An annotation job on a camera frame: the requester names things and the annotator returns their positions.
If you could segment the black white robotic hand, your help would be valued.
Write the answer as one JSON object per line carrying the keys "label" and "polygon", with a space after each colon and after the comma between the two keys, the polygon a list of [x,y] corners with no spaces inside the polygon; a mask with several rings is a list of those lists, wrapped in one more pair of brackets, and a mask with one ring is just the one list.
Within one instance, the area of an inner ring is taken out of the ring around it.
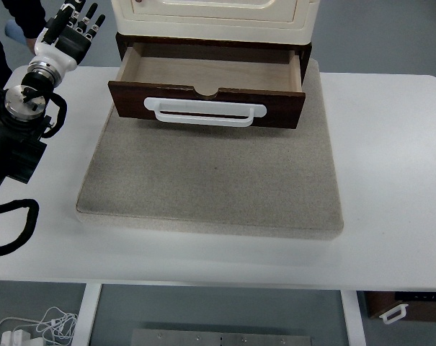
{"label": "black white robotic hand", "polygon": [[63,73],[65,67],[74,70],[88,53],[93,39],[104,23],[105,15],[98,18],[98,3],[85,9],[85,1],[65,1],[56,15],[48,20],[36,40],[35,59]]}

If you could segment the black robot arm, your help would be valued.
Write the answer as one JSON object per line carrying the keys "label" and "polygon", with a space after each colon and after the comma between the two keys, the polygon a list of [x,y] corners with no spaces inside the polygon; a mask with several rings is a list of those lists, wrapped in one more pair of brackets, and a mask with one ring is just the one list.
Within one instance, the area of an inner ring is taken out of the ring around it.
{"label": "black robot arm", "polygon": [[5,178],[27,184],[46,144],[66,119],[66,101],[54,92],[62,82],[51,62],[33,60],[21,84],[0,88],[0,186]]}

